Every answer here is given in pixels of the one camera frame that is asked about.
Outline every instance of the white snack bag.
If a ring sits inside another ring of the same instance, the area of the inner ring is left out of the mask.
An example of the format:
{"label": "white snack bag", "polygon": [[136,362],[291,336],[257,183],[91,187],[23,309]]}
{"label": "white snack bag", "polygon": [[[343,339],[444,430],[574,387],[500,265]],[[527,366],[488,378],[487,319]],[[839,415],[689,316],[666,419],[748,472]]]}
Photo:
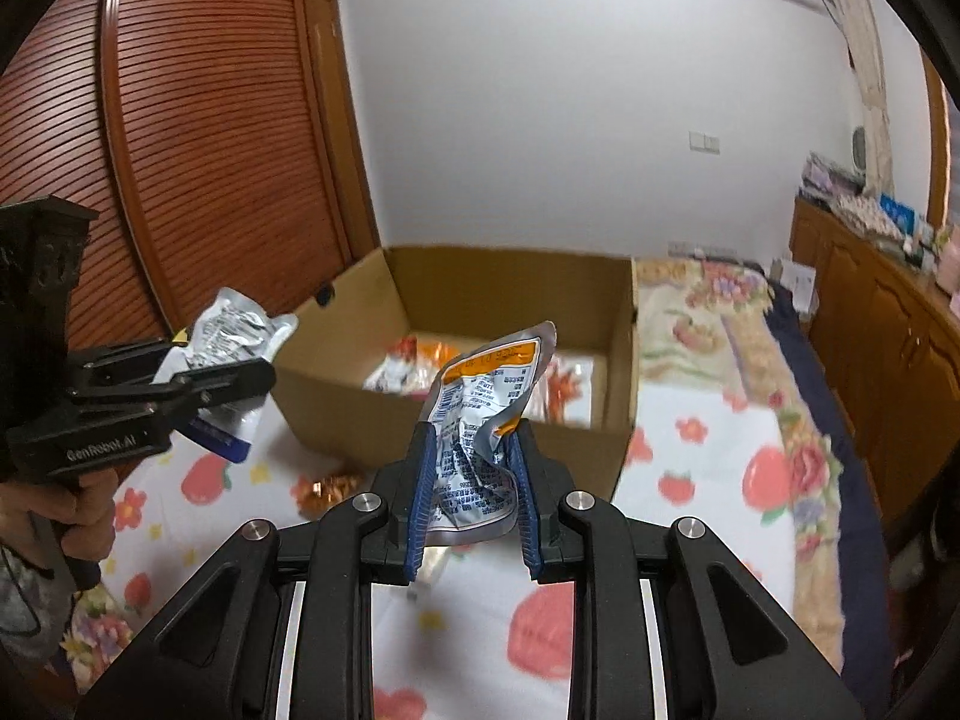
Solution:
{"label": "white snack bag", "polygon": [[[217,293],[213,305],[194,323],[187,346],[175,346],[167,352],[154,376],[154,384],[165,384],[184,370],[256,358],[272,362],[294,330],[294,314],[270,319],[246,295],[224,287]],[[243,463],[266,399],[260,395],[200,409],[179,432],[232,463]]]}
{"label": "white snack bag", "polygon": [[553,322],[501,338],[448,362],[421,420],[437,430],[437,476],[426,545],[469,544],[509,533],[517,487],[506,442],[557,345]]}

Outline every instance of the sleeve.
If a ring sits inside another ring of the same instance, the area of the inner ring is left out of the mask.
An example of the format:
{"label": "sleeve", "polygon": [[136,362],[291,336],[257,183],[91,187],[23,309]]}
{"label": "sleeve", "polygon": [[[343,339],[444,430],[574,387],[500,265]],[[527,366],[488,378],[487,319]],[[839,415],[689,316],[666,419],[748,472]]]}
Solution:
{"label": "sleeve", "polygon": [[0,545],[0,642],[21,668],[56,654],[73,597],[50,572]]}

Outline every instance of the sliding closet door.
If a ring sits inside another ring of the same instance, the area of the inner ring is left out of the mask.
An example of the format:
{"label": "sliding closet door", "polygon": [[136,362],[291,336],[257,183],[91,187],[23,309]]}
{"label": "sliding closet door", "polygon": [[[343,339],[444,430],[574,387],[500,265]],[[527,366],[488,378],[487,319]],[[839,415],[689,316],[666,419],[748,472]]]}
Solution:
{"label": "sliding closet door", "polygon": [[70,346],[165,328],[126,233],[100,115],[100,0],[56,0],[0,77],[0,203],[58,194],[100,212],[70,307]]}
{"label": "sliding closet door", "polygon": [[106,0],[102,62],[120,193],[171,325],[222,286],[293,309],[347,266],[304,0]]}

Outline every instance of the open cardboard box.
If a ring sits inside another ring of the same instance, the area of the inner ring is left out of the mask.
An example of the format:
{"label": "open cardboard box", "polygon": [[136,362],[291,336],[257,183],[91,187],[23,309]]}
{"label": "open cardboard box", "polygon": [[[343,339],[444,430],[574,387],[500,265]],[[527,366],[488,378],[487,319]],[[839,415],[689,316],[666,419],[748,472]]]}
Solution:
{"label": "open cardboard box", "polygon": [[469,352],[544,319],[558,352],[594,358],[592,426],[534,422],[539,450],[610,499],[634,429],[635,277],[625,258],[555,251],[396,247],[371,252],[309,300],[275,359],[274,399],[306,446],[366,467],[404,457],[419,400],[361,389],[409,334]]}

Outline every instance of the silver bolt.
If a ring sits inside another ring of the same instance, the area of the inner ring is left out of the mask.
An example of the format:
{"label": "silver bolt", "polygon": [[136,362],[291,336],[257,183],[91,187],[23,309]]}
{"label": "silver bolt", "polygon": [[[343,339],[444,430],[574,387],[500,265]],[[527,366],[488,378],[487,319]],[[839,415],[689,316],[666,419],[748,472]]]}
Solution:
{"label": "silver bolt", "polygon": [[677,530],[687,538],[699,538],[707,533],[707,526],[696,517],[684,517],[677,525]]}
{"label": "silver bolt", "polygon": [[353,507],[358,512],[375,512],[383,503],[376,493],[360,493],[353,497]]}
{"label": "silver bolt", "polygon": [[590,493],[585,493],[584,490],[573,490],[573,493],[566,494],[566,504],[570,509],[577,509],[578,512],[592,509],[595,503],[596,499]]}
{"label": "silver bolt", "polygon": [[269,533],[270,523],[265,519],[251,519],[240,529],[240,535],[247,541],[260,541],[261,538],[267,538]]}

